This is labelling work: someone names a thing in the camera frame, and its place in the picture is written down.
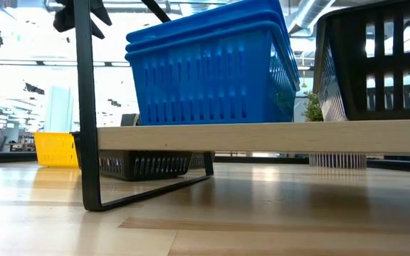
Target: blue plastic basket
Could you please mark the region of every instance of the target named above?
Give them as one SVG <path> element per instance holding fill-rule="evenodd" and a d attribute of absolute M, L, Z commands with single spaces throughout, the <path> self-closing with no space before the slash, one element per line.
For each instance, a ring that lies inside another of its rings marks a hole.
<path fill-rule="evenodd" d="M 148 47 L 153 47 L 153 46 L 158 46 L 164 43 L 171 43 L 175 42 L 181 39 L 186 39 L 190 38 L 193 36 L 201 36 L 207 33 L 213 33 L 217 31 L 222 31 L 225 29 L 233 28 L 238 24 L 240 25 L 245 25 L 245 24 L 250 24 L 254 22 L 259 22 L 259 21 L 272 21 L 282 26 L 285 29 L 284 25 L 284 20 L 274 11 L 255 11 L 252 13 L 249 13 L 245 16 L 234 16 L 231 18 L 228 18 L 226 20 L 210 23 L 210 24 L 201 24 L 200 26 L 196 28 L 190 28 L 189 30 L 183 30 L 179 33 L 168 33 L 164 35 L 160 35 L 151 39 L 143 40 L 143 41 L 138 41 L 136 43 L 131 43 L 126 46 L 126 51 L 131 52 L 134 50 L 142 50 L 143 48 L 148 48 Z M 159 26 L 167 26 L 168 23 L 163 23 Z M 287 37 L 287 43 L 288 46 L 290 46 L 290 41 L 289 38 Z M 288 54 L 290 56 L 290 61 L 292 62 L 292 65 L 295 69 L 295 72 L 298 72 L 297 64 L 295 62 L 295 56 L 293 55 L 293 52 L 290 47 L 288 47 Z"/>
<path fill-rule="evenodd" d="M 292 122 L 287 49 L 263 21 L 128 53 L 142 124 Z"/>

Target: black metal frame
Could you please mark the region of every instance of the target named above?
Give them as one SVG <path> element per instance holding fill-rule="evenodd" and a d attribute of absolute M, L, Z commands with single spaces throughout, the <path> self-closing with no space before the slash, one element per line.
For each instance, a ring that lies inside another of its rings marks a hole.
<path fill-rule="evenodd" d="M 368 168 L 410 171 L 410 161 L 367 159 Z"/>
<path fill-rule="evenodd" d="M 252 157 L 252 156 L 215 156 L 215 163 L 230 164 L 309 164 L 309 158 Z"/>
<path fill-rule="evenodd" d="M 168 16 L 153 0 L 143 2 L 162 21 Z M 80 108 L 80 143 L 82 165 L 83 205 L 86 210 L 103 211 L 124 206 L 136 201 L 159 196 L 170 191 L 203 181 L 214 174 L 213 154 L 204 153 L 205 176 L 182 181 L 176 184 L 154 189 L 148 192 L 128 196 L 108 203 L 102 203 L 100 197 L 100 177 L 98 165 L 98 129 L 96 127 L 96 104 L 93 67 L 93 42 L 91 40 L 90 0 L 74 0 L 75 36 L 77 41 L 78 102 Z"/>

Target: wooden shelf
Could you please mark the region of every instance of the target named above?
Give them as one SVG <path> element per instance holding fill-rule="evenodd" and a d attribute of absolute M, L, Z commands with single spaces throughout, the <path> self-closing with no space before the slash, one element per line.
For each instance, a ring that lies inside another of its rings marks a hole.
<path fill-rule="evenodd" d="M 410 120 L 103 127 L 99 149 L 410 154 Z"/>

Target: green plant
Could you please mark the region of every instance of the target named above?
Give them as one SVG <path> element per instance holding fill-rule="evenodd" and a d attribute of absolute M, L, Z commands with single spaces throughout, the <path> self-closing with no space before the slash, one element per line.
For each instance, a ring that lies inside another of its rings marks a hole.
<path fill-rule="evenodd" d="M 324 118 L 322 117 L 317 94 L 312 91 L 304 92 L 304 94 L 308 98 L 308 102 L 305 103 L 306 110 L 302 113 L 302 116 L 304 116 L 308 122 L 323 122 Z"/>

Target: ceiling light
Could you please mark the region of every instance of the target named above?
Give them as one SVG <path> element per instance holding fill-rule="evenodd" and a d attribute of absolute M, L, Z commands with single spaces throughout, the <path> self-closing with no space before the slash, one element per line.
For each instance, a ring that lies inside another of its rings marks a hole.
<path fill-rule="evenodd" d="M 114 66 L 114 67 L 130 67 L 131 64 L 128 63 L 128 62 L 117 62 L 117 63 L 113 62 L 112 66 Z"/>
<path fill-rule="evenodd" d="M 298 66 L 298 70 L 310 70 L 311 68 L 309 66 Z"/>
<path fill-rule="evenodd" d="M 65 65 L 65 66 L 76 66 L 77 61 L 44 61 L 45 65 Z"/>
<path fill-rule="evenodd" d="M 0 60 L 0 65 L 37 65 L 37 62 L 30 60 Z"/>

